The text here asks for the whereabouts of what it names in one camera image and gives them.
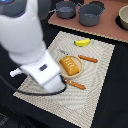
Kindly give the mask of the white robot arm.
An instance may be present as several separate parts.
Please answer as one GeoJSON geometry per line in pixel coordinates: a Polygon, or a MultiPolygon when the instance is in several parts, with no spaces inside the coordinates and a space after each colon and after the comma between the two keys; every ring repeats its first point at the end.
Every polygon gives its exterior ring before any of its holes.
{"type": "Polygon", "coordinates": [[[0,0],[0,45],[19,65],[12,77],[31,76],[47,95],[62,88],[61,70],[46,49],[40,21],[49,14],[51,0],[0,0]]]}

